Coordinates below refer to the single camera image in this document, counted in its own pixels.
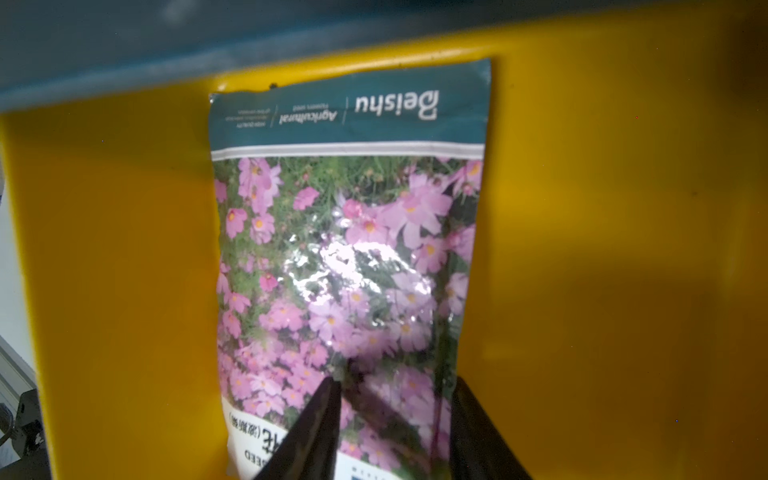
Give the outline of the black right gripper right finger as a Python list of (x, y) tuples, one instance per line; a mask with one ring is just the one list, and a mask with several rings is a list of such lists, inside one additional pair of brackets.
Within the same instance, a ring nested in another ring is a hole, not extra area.
[(449, 465), (456, 480), (532, 480), (461, 377), (452, 394)]

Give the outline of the pink flower seed bag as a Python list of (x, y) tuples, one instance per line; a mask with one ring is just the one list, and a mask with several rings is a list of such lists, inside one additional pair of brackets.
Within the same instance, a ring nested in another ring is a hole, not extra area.
[(218, 372), (254, 478), (326, 378), (338, 479), (444, 479), (489, 60), (216, 93)]

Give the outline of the teal drawer cabinet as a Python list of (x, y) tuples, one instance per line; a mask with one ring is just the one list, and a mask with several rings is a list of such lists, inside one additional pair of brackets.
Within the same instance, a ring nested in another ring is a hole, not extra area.
[(16, 113), (312, 56), (533, 22), (710, 17), (719, 88), (767, 115), (763, 1), (5, 1), (1, 110)]

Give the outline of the yellow drawer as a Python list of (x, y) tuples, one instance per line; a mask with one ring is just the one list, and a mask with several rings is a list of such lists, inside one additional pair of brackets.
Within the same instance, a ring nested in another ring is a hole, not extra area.
[(208, 97), (489, 58), (458, 371), (537, 479), (767, 475), (767, 5), (504, 25), (17, 111), (53, 475), (222, 479)]

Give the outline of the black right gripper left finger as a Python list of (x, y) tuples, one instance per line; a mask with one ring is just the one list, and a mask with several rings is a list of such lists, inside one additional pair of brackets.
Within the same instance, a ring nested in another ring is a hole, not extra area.
[(340, 436), (342, 385), (325, 378), (256, 480), (331, 480)]

